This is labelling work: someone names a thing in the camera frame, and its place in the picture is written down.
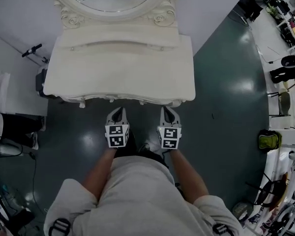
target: desk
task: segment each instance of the desk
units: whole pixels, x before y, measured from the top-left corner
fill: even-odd
[[[283,24],[287,24],[287,27],[289,28],[293,38],[295,39],[295,33],[290,25],[290,22],[289,22],[289,19],[291,19],[292,17],[290,16],[290,14],[286,14],[286,16],[283,14],[283,12],[280,10],[279,7],[276,7],[276,9],[278,10],[278,12],[282,15],[283,17],[283,21],[278,24],[276,27],[280,30],[280,26],[283,25]],[[292,46],[291,48],[289,48],[287,50],[291,55],[295,55],[295,45]]]

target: shoe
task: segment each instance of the shoe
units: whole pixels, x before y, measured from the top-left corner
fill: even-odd
[[[148,143],[142,144],[142,146],[138,150],[138,153],[140,153],[142,151],[146,151],[146,150],[149,150],[149,144]]]
[[[37,135],[37,133],[36,132],[33,132],[31,134],[31,138],[33,140],[33,147],[32,147],[32,149],[38,150],[39,147],[38,147],[38,135]]]
[[[45,131],[46,130],[46,117],[41,116],[39,119],[40,119],[41,125],[42,125],[40,131]]]

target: gray floor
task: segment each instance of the gray floor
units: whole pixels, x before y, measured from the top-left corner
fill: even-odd
[[[229,208],[257,194],[245,181],[261,182],[266,155],[257,149],[257,134],[268,127],[261,61],[249,28],[238,22],[226,18],[195,55],[196,99],[176,108],[183,125],[180,149],[210,193]],[[138,145],[145,138],[157,141],[160,106],[96,99],[79,109],[50,100],[47,130],[39,133],[36,153],[35,196],[42,209],[51,205],[65,178],[81,181],[97,161],[106,144],[106,115],[119,106],[127,110]],[[0,159],[0,182],[29,199],[39,223],[43,216],[31,200],[33,169],[28,155]]]

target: white vanity table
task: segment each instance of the white vanity table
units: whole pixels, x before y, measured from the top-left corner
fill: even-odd
[[[44,93],[79,102],[136,99],[179,106],[195,98],[191,40],[179,35],[175,0],[53,0],[64,32]]]

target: glossy floor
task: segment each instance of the glossy floor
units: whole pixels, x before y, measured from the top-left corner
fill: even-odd
[[[244,198],[255,198],[245,182],[259,185],[265,167],[266,155],[256,143],[258,132],[268,128],[262,64],[250,29],[233,18],[224,20],[194,62],[196,99],[175,109],[183,125],[180,149],[210,193],[231,208]],[[106,116],[119,106],[126,108],[138,146],[145,139],[157,143],[160,106],[96,99],[79,109],[77,104],[50,100],[47,130],[39,133],[36,152],[35,197],[42,209],[51,205],[65,178],[83,180],[106,145]],[[36,221],[42,222],[32,201],[33,170],[28,155],[0,159],[0,182],[18,189],[37,214]]]

